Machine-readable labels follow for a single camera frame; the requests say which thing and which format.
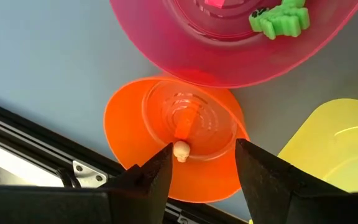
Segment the green figure toy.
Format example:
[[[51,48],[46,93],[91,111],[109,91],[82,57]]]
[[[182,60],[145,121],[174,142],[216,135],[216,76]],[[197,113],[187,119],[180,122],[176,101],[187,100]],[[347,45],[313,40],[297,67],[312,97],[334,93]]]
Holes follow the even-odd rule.
[[[249,23],[254,32],[263,33],[270,40],[284,35],[298,37],[310,26],[310,15],[305,7],[306,0],[282,0],[273,7],[261,7],[249,16]]]

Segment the translucent yellow plastic bin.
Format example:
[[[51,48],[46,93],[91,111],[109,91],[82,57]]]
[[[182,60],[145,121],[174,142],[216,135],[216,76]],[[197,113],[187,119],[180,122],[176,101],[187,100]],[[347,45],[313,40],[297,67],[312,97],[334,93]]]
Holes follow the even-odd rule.
[[[278,156],[346,192],[358,192],[358,100],[320,105]]]

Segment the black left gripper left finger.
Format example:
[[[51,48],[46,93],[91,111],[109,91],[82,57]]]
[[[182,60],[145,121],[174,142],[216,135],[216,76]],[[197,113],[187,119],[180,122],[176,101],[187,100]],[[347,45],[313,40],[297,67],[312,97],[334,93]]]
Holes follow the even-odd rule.
[[[162,224],[173,145],[98,188],[0,186],[0,224]]]

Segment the orange plastic bowl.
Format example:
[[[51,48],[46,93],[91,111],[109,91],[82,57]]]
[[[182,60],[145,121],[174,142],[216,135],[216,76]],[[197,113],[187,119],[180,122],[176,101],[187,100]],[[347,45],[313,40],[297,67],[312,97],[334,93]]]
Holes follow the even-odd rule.
[[[126,169],[145,164],[168,144],[186,143],[189,154],[173,159],[172,199],[217,202],[241,187],[235,144],[239,138],[248,138],[248,133],[242,109],[227,89],[172,77],[135,80],[108,101],[104,132]]]

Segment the small cream skull toy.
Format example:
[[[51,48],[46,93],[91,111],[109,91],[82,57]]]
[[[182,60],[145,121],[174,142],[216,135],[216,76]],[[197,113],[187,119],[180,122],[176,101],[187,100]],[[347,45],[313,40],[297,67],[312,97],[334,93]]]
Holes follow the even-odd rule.
[[[186,162],[190,155],[191,148],[185,141],[177,141],[173,145],[173,155],[178,162]]]

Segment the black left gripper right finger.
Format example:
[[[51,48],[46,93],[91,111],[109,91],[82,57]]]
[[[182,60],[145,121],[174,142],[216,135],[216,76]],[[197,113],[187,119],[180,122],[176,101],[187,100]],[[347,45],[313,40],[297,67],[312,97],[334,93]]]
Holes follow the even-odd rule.
[[[296,168],[237,139],[239,182],[254,224],[358,224],[358,193]]]

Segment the pink plastic bowl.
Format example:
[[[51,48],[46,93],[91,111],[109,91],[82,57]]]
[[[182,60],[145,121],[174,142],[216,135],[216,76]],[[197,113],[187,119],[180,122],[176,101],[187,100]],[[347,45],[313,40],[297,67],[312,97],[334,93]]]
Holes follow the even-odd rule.
[[[322,49],[358,0],[302,0],[311,25],[271,40],[249,17],[282,0],[110,0],[132,43],[160,69],[197,85],[240,88],[279,77]]]

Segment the silver corner bracket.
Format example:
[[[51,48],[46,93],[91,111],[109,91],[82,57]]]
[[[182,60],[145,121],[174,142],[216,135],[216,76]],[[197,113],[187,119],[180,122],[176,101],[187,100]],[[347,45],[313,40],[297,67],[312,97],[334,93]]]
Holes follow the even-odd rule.
[[[107,173],[80,160],[73,161],[73,171],[84,188],[98,188],[108,181]]]

